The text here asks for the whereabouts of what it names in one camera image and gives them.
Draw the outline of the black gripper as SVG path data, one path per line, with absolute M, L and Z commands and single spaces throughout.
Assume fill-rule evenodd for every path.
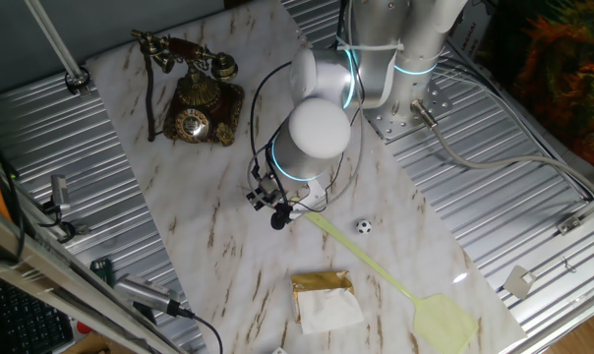
M 273 174 L 266 174 L 257 182 L 254 191 L 247 194 L 247 200 L 252 204 L 255 211 L 263 207 L 272 207 L 283 200 L 279 185 Z

